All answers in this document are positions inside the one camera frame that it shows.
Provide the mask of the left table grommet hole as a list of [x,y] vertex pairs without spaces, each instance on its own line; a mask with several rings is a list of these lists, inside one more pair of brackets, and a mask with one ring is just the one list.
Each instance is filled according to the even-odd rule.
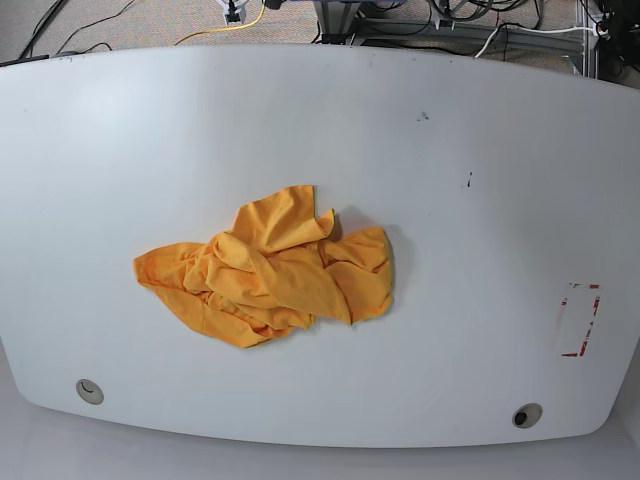
[[102,389],[89,379],[80,379],[76,382],[76,392],[79,397],[90,405],[100,405],[104,401]]

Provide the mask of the red tape rectangle marking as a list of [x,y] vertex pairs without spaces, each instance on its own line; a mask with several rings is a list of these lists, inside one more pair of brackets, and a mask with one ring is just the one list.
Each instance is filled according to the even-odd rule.
[[557,350],[563,358],[583,357],[597,318],[599,284],[570,283],[559,314]]

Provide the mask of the right table grommet hole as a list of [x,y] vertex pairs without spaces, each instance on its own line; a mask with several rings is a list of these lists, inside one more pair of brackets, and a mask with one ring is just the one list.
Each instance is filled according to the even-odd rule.
[[512,416],[512,424],[518,429],[533,427],[542,417],[543,408],[538,403],[528,403],[516,410]]

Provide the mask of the aluminium frame rail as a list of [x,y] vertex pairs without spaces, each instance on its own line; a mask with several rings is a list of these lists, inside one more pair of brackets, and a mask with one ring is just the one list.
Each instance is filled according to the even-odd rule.
[[593,30],[585,25],[556,30],[530,29],[514,22],[483,26],[447,18],[432,2],[427,3],[426,18],[417,21],[367,17],[361,12],[362,1],[314,1],[312,5],[320,40],[327,44],[449,43],[475,47],[477,57],[493,47],[583,57],[591,50]]

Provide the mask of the table grommet hole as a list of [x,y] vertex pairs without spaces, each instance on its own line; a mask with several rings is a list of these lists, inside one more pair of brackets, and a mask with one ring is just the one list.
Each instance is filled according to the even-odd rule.
[[543,408],[538,403],[528,403],[516,410],[512,416],[512,424],[518,429],[533,427],[542,417]]
[[80,379],[76,382],[76,392],[79,397],[90,405],[100,405],[104,401],[102,389],[89,379]]

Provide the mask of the orange t-shirt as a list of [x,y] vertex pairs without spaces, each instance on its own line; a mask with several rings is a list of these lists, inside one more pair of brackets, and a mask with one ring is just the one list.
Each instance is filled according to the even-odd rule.
[[393,265],[379,226],[333,236],[334,211],[315,211],[311,185],[284,188],[238,209],[206,243],[175,243],[133,261],[137,282],[189,329],[251,348],[308,329],[346,325],[392,303]]

